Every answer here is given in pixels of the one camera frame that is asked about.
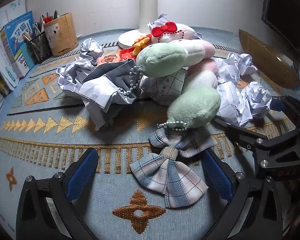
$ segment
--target plaid fabric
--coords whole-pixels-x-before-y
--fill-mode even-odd
[[[217,145],[216,140],[204,127],[186,131],[160,128],[150,137],[150,143],[158,148],[171,146],[179,150],[184,158],[190,158],[208,148]]]
[[[162,154],[147,154],[130,167],[142,186],[165,194],[167,208],[189,206],[208,189],[188,166]]]

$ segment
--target plaid bow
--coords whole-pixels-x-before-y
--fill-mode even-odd
[[[151,34],[154,37],[160,37],[164,33],[174,33],[177,31],[177,26],[174,22],[166,22],[165,25],[154,27]]]
[[[131,164],[139,183],[165,194],[168,208],[185,207],[198,201],[208,186],[188,166],[175,160],[178,153],[191,157],[215,146],[215,139],[204,128],[187,131],[160,128],[150,137],[150,142],[164,149],[159,155],[150,153]]]

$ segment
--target black mesh pen holder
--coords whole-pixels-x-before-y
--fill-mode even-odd
[[[45,32],[42,32],[31,41],[26,41],[26,44],[35,63],[41,63],[52,56]]]

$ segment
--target bolt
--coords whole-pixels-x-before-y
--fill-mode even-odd
[[[262,161],[260,162],[260,166],[261,166],[261,167],[266,167],[266,166],[268,166],[268,161],[267,161],[267,160],[262,160]]]
[[[63,172],[59,171],[59,172],[55,173],[53,175],[53,177],[55,177],[56,179],[60,179],[62,177],[62,175],[63,175]]]
[[[30,182],[33,179],[33,177],[30,175],[28,177],[26,177],[26,182]]]
[[[242,172],[237,172],[235,175],[238,179],[244,179],[245,177],[245,175]]]

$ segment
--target gold plate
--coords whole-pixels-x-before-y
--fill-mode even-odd
[[[239,39],[243,51],[252,56],[254,65],[274,83],[287,89],[300,87],[300,79],[278,53],[241,29]]]

